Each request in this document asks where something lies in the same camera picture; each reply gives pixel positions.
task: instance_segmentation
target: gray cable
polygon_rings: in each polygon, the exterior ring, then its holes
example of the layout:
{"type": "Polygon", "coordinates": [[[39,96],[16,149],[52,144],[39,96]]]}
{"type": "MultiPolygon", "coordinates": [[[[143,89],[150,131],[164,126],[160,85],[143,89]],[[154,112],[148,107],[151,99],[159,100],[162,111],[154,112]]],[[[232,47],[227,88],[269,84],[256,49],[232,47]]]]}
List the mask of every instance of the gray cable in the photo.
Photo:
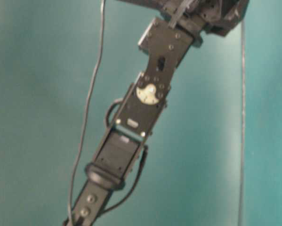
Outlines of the gray cable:
{"type": "Polygon", "coordinates": [[[98,61],[96,63],[96,66],[93,71],[93,75],[90,81],[89,85],[89,92],[86,99],[85,104],[85,111],[84,111],[84,117],[83,117],[83,124],[81,128],[81,137],[80,137],[80,144],[78,153],[74,162],[73,170],[72,170],[72,176],[71,176],[71,182],[70,182],[70,191],[68,196],[68,204],[67,204],[67,212],[68,212],[68,218],[71,226],[74,226],[73,224],[73,218],[72,218],[72,199],[73,199],[73,187],[74,187],[74,178],[75,173],[77,170],[77,166],[81,157],[81,152],[83,148],[83,141],[85,137],[85,131],[86,131],[86,125],[88,122],[88,114],[89,114],[89,104],[90,104],[90,98],[92,96],[93,90],[94,90],[94,84],[97,76],[97,72],[101,63],[102,59],[102,52],[103,52],[103,37],[104,37],[104,24],[105,24],[105,0],[101,0],[101,28],[100,28],[100,41],[99,41],[99,53],[98,53],[98,61]]]}
{"type": "Polygon", "coordinates": [[[242,143],[241,143],[241,165],[240,165],[240,194],[238,226],[242,226],[243,216],[243,187],[244,187],[244,145],[245,145],[245,107],[246,107],[246,87],[245,87],[245,22],[241,24],[241,45],[242,45],[242,143]]]}

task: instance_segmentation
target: teal wall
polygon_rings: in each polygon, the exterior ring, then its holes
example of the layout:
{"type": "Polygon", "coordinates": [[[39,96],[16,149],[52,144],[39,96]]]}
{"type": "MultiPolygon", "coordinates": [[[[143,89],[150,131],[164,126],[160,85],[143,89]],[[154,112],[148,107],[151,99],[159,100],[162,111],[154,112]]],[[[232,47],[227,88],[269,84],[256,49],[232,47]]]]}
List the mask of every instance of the teal wall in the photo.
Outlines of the teal wall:
{"type": "Polygon", "coordinates": [[[252,0],[246,24],[244,225],[282,226],[282,0],[252,0]]]}
{"type": "MultiPolygon", "coordinates": [[[[267,2],[252,2],[247,17],[249,226],[282,225],[282,5],[267,2]]],[[[99,0],[0,0],[0,226],[59,226],[66,218],[97,59],[99,6],[99,0]]],[[[75,196],[104,133],[106,109],[146,68],[148,58],[137,41],[155,15],[107,1],[104,56],[75,196]]],[[[96,226],[237,224],[240,28],[225,39],[203,38],[203,46],[190,49],[176,71],[137,189],[96,226]]],[[[136,169],[111,202],[125,194],[135,174],[136,169]]]]}

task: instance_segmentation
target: robotic arm segment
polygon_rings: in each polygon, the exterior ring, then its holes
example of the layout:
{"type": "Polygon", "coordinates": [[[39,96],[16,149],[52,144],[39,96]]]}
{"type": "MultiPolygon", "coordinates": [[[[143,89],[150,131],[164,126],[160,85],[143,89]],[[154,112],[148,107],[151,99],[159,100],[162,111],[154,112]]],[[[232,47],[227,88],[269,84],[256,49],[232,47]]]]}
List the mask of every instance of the robotic arm segment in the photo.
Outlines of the robotic arm segment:
{"type": "MultiPolygon", "coordinates": [[[[132,84],[85,168],[88,180],[73,208],[73,226],[90,226],[104,213],[113,191],[125,179],[163,109],[175,69],[202,30],[226,35],[243,18],[249,0],[121,0],[154,8],[155,18],[138,45],[149,55],[145,72],[132,84]]],[[[65,221],[64,226],[72,226],[65,221]]]]}

